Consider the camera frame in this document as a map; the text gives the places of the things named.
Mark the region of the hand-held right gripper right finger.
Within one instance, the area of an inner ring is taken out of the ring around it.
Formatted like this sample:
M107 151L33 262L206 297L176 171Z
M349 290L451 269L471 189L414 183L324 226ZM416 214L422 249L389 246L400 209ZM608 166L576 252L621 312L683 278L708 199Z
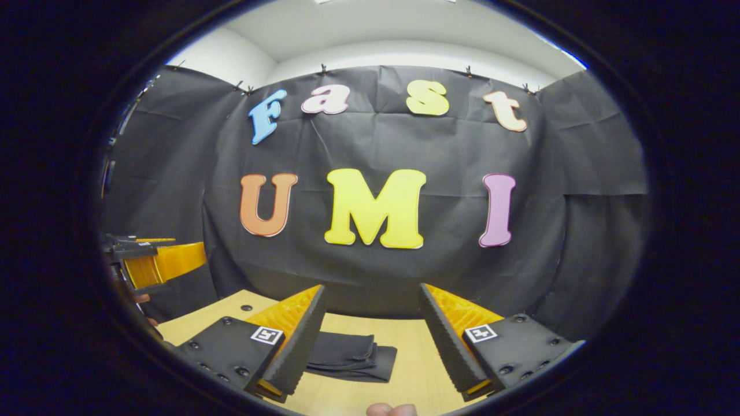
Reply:
M465 401L524 384L584 346L528 314L505 318L430 284L419 286L419 311Z

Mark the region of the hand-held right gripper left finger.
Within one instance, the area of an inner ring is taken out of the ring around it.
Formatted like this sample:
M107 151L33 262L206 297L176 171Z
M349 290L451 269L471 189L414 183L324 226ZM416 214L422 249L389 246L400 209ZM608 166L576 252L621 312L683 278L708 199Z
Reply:
M222 316L173 348L175 355L232 389L285 403L306 371L326 312L317 285L246 320Z

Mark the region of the black jeans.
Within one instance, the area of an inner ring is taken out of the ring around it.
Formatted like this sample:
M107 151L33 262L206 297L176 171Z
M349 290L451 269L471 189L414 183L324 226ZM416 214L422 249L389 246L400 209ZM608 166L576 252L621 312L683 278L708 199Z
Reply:
M375 342L373 335L320 332L306 371L341 381L390 382L398 350Z

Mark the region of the black backdrop cloth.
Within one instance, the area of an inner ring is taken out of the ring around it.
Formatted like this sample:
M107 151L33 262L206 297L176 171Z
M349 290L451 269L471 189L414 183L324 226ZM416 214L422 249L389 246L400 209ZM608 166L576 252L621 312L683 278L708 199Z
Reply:
M446 69L366 66L247 95L164 69L113 146L104 232L204 242L207 265L155 294L168 320L247 289L283 299L322 284L332 313L417 318L422 283L569 340L617 310L648 234L642 146L597 79L529 94ZM424 173L420 248L325 239L328 175L374 196Z

